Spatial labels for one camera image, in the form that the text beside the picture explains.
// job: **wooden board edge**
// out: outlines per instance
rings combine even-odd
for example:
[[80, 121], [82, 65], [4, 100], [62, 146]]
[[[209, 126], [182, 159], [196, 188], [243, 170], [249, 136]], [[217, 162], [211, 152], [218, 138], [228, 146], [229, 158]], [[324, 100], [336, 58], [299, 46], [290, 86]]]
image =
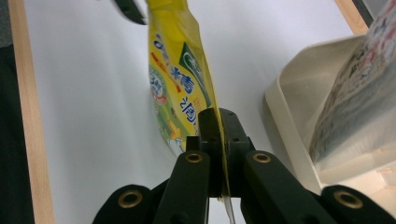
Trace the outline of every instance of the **wooden board edge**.
[[362, 35], [367, 33], [369, 28], [352, 0], [335, 0], [335, 3], [340, 8], [353, 34]]
[[54, 223], [47, 154], [23, 0], [8, 0], [35, 223]]

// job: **yellow snack bag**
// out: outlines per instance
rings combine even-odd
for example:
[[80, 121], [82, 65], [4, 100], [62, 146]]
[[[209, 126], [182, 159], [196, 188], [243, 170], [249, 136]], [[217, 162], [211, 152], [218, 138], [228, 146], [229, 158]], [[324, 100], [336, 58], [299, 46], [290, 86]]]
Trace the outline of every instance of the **yellow snack bag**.
[[197, 135], [198, 113], [218, 107], [198, 22], [186, 0], [148, 0], [148, 21], [149, 82], [157, 120], [163, 139], [178, 155], [186, 150], [187, 136]]

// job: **screw hole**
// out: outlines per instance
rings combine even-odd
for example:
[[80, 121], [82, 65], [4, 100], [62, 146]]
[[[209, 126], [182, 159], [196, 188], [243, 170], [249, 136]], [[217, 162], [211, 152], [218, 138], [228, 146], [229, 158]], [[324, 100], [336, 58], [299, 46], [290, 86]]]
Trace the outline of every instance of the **screw hole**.
[[264, 153], [257, 153], [253, 156], [253, 159], [257, 162], [266, 163], [271, 160], [271, 157], [265, 155]]
[[363, 201], [360, 198], [345, 190], [338, 190], [333, 194], [333, 196], [335, 200], [337, 200], [337, 202], [343, 206], [353, 209], [359, 209], [363, 207]]
[[139, 190], [127, 190], [119, 197], [119, 206], [122, 208], [132, 208], [140, 204], [142, 200], [143, 195]]
[[199, 154], [193, 153], [186, 156], [186, 160], [189, 162], [200, 162], [203, 157]]

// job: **white backdrop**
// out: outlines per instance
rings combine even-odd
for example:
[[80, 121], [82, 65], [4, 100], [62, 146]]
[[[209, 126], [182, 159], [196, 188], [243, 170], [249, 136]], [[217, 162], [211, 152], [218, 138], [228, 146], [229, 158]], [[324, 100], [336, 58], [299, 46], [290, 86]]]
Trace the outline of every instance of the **white backdrop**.
[[[137, 1], [144, 9], [143, 0]], [[255, 147], [285, 163], [265, 128], [266, 88], [302, 48], [352, 35], [333, 0], [190, 0], [218, 94]], [[26, 1], [57, 223], [91, 223], [116, 189], [153, 188], [176, 158], [157, 131], [147, 26], [109, 0]], [[234, 200], [236, 223], [244, 223]], [[227, 223], [211, 201], [210, 223]]]

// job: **white plastic container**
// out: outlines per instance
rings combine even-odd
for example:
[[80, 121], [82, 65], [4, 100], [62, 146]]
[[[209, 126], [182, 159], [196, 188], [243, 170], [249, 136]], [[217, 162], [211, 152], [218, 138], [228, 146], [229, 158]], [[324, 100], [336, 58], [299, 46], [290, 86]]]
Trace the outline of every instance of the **white plastic container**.
[[396, 150], [364, 154], [345, 166], [319, 173], [308, 154], [318, 116], [332, 84], [362, 35], [310, 46], [285, 66], [265, 93], [296, 177], [316, 194], [345, 185], [366, 194], [396, 217]]

